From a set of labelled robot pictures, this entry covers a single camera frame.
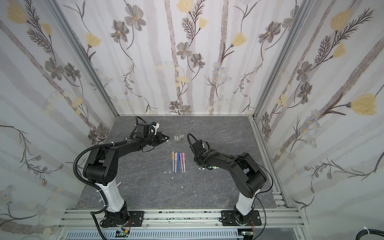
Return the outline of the dark blue pen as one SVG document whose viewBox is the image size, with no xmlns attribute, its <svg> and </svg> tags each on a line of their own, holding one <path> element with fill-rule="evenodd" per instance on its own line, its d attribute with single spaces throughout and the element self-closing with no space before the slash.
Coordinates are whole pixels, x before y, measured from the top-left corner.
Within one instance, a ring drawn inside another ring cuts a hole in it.
<svg viewBox="0 0 384 240">
<path fill-rule="evenodd" d="M 180 172 L 180 161 L 181 161 L 181 155 L 180 153 L 177 153 L 177 168 L 176 168 L 177 173 Z"/>
</svg>

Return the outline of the purple capped pink pen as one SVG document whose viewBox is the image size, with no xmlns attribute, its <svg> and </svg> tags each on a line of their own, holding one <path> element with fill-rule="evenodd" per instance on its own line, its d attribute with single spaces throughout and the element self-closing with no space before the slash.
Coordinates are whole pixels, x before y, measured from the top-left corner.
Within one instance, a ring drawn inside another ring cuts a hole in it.
<svg viewBox="0 0 384 240">
<path fill-rule="evenodd" d="M 180 173 L 184 172 L 184 158 L 183 158 L 183 153 L 179 153 L 179 170 Z"/>
</svg>

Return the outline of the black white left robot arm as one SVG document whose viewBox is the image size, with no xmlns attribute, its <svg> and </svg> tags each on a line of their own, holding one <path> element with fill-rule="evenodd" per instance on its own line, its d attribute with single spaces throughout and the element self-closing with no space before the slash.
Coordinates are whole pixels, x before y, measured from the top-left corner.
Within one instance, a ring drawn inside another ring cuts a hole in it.
<svg viewBox="0 0 384 240">
<path fill-rule="evenodd" d="M 130 136 L 118 143 L 95 146 L 90 150 L 83 169 L 88 185 L 97 189 L 104 202 L 102 228 L 122 227 L 131 220 L 127 203 L 121 196 L 116 182 L 119 158 L 127 154 L 153 148 L 169 141 L 170 137 L 158 131 L 160 124 L 138 123 Z"/>
</svg>

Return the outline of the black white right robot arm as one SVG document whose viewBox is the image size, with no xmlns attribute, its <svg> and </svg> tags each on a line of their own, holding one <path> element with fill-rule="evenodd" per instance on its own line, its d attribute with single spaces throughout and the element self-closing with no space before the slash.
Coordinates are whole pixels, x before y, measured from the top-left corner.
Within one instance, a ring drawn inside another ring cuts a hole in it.
<svg viewBox="0 0 384 240">
<path fill-rule="evenodd" d="M 226 155 L 209 147 L 199 140 L 190 144 L 194 154 L 194 162 L 201 168 L 212 170 L 215 167 L 230 173 L 239 197 L 234 206 L 233 217 L 229 222 L 245 226 L 254 218 L 254 203 L 268 177 L 248 153 L 241 155 Z"/>
</svg>

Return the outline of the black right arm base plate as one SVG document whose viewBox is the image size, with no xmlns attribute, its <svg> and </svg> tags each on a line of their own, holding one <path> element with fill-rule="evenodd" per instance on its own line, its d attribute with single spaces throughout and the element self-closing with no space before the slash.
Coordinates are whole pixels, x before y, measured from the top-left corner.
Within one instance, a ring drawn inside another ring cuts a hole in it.
<svg viewBox="0 0 384 240">
<path fill-rule="evenodd" d="M 219 221 L 223 226 L 261 226 L 262 221 L 260 213 L 257 210 L 251 211 L 249 214 L 243 216 L 237 210 L 221 211 L 221 218 Z"/>
</svg>

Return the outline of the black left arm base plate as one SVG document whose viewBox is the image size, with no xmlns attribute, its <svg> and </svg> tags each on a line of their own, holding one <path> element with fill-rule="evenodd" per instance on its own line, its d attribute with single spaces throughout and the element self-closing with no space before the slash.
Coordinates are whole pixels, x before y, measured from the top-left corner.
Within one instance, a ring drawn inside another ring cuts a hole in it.
<svg viewBox="0 0 384 240">
<path fill-rule="evenodd" d="M 105 217 L 101 220 L 100 225 L 102 228 L 141 227 L 143 218 L 143 211 L 127 212 L 123 210 L 121 213 L 105 212 Z"/>
</svg>

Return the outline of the aluminium front rail frame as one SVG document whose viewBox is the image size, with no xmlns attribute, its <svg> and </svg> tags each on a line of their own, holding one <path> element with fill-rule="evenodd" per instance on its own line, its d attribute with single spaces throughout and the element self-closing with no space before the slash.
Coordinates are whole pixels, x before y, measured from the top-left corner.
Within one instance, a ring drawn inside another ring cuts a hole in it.
<svg viewBox="0 0 384 240">
<path fill-rule="evenodd" d="M 174 229 L 237 229 L 242 240 L 308 240 L 310 236 L 297 209 L 256 209 L 261 226 L 223 226 L 219 221 L 221 211 L 229 209 L 132 209 L 143 211 L 141 227 L 101 228 L 102 231 L 118 230 L 130 233 L 139 230 Z"/>
</svg>

